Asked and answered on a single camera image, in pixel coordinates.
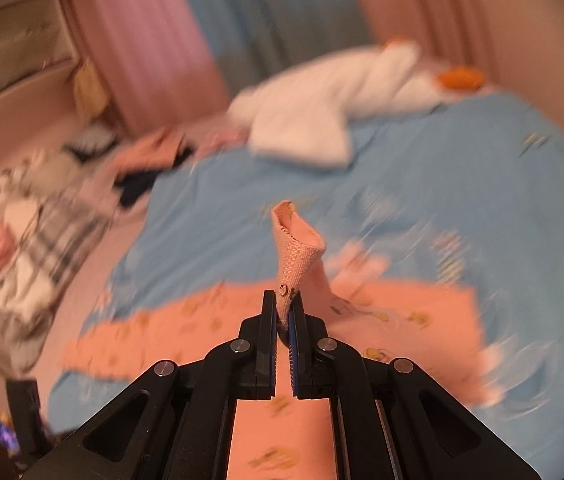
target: mattress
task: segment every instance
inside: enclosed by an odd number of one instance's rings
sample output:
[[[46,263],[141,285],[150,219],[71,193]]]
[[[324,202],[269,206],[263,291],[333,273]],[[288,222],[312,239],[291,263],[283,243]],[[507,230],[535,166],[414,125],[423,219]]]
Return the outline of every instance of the mattress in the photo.
[[[273,278],[268,211],[286,198],[325,237],[327,254],[353,237],[385,254],[383,276],[438,282],[434,240],[451,233],[500,356],[489,380],[502,397],[473,412],[543,479],[563,478],[564,136],[506,93],[350,130],[347,171],[237,150],[158,179],[146,227],[111,273],[110,302],[82,332],[222,280]],[[79,426],[126,385],[63,374],[49,398],[53,430]]]

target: orange plush foot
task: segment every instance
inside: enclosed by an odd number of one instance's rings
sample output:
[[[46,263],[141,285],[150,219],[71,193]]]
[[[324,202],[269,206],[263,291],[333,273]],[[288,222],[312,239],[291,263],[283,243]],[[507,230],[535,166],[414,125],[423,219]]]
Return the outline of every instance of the orange plush foot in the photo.
[[[486,83],[486,76],[480,70],[459,66],[438,76],[438,81],[449,90],[478,91]]]

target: bed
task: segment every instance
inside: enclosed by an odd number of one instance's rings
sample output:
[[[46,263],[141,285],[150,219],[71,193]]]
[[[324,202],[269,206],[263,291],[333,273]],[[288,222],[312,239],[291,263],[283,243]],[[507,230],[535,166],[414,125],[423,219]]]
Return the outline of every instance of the bed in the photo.
[[[502,398],[474,413],[542,478],[563,478],[564,136],[504,92],[350,131],[348,171],[236,150],[159,179],[143,232],[111,273],[110,301],[82,333],[222,280],[274,278],[268,211],[284,198],[324,236],[327,256],[362,238],[393,278],[438,282],[434,239],[452,232],[457,279],[475,289],[485,343],[501,355],[489,378]],[[543,142],[528,147],[531,133]],[[53,430],[81,424],[126,384],[63,374],[49,398]]]

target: white plush toy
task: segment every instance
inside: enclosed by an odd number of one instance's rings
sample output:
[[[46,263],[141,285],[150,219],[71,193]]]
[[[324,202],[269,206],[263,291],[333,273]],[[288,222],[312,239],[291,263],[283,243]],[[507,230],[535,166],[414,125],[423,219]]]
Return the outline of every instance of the white plush toy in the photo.
[[[348,119],[427,110],[449,100],[432,74],[415,70],[419,56],[412,41],[328,54],[242,90],[229,115],[251,129],[254,155],[346,168],[353,159]]]

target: plaid fabric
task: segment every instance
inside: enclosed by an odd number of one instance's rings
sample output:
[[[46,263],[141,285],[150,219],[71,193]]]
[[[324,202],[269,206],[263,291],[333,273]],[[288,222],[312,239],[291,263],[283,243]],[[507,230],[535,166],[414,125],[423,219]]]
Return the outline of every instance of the plaid fabric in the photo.
[[[78,272],[107,227],[108,221],[85,204],[49,196],[42,204],[36,231],[22,243],[22,250],[62,287]]]

